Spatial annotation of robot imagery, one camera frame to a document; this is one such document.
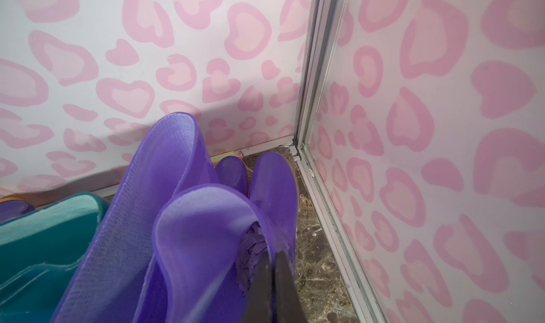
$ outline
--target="pink leopard print wall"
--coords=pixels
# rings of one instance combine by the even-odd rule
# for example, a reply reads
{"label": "pink leopard print wall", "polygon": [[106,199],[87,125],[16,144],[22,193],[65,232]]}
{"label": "pink leopard print wall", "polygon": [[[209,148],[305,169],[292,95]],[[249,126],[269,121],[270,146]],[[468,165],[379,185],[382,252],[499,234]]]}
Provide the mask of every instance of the pink leopard print wall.
{"label": "pink leopard print wall", "polygon": [[310,150],[390,323],[545,322],[545,0],[349,0]]}
{"label": "pink leopard print wall", "polygon": [[0,0],[0,196],[119,182],[158,119],[212,155],[293,134],[310,0]]}

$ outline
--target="floor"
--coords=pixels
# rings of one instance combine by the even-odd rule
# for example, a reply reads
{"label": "floor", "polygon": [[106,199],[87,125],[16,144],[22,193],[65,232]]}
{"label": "floor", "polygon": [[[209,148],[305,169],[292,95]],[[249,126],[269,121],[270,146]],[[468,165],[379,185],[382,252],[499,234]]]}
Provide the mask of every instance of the floor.
{"label": "floor", "polygon": [[[316,209],[290,150],[284,147],[272,150],[286,158],[297,178],[299,215],[295,282],[309,323],[359,323]],[[255,154],[242,159],[250,176],[258,157],[259,154]]]}

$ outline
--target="metal frame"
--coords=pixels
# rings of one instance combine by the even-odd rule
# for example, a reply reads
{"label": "metal frame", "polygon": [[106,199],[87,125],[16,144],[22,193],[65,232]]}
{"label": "metal frame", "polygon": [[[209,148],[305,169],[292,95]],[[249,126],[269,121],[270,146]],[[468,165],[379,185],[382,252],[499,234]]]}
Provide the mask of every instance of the metal frame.
{"label": "metal frame", "polygon": [[331,246],[356,314],[362,323],[385,323],[384,313],[377,302],[371,281],[358,263],[350,239],[346,235],[341,219],[333,209],[333,203],[320,177],[315,173],[316,165],[311,157],[308,142],[313,131],[320,98],[328,74],[329,63],[334,52],[337,32],[341,25],[345,0],[316,0],[313,5],[314,18],[309,26],[307,60],[301,85],[297,109],[294,144],[300,155],[297,166],[307,186],[318,218]]}
{"label": "metal frame", "polygon": [[319,97],[341,24],[343,5],[344,0],[313,0],[314,16],[309,24],[307,59],[296,113],[294,143],[298,149],[303,147],[310,135],[316,117]]}

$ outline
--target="brown marble tile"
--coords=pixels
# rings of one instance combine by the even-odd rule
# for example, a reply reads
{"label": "brown marble tile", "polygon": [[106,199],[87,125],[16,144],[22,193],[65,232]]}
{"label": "brown marble tile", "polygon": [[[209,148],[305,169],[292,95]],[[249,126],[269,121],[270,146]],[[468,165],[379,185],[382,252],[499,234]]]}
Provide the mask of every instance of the brown marble tile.
{"label": "brown marble tile", "polygon": [[[290,163],[299,189],[297,278],[299,298],[309,323],[359,323],[309,193],[288,148],[272,149]],[[251,176],[259,154],[242,160]]]}

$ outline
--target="marble floor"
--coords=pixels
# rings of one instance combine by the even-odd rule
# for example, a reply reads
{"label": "marble floor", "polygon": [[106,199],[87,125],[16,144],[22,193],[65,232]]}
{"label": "marble floor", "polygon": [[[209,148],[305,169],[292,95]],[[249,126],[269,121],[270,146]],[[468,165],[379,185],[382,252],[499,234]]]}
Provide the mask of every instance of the marble floor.
{"label": "marble floor", "polygon": [[[296,287],[309,323],[359,323],[333,252],[325,237],[296,162],[285,147],[272,149],[290,163],[299,189]],[[242,160],[251,176],[259,154]]]}

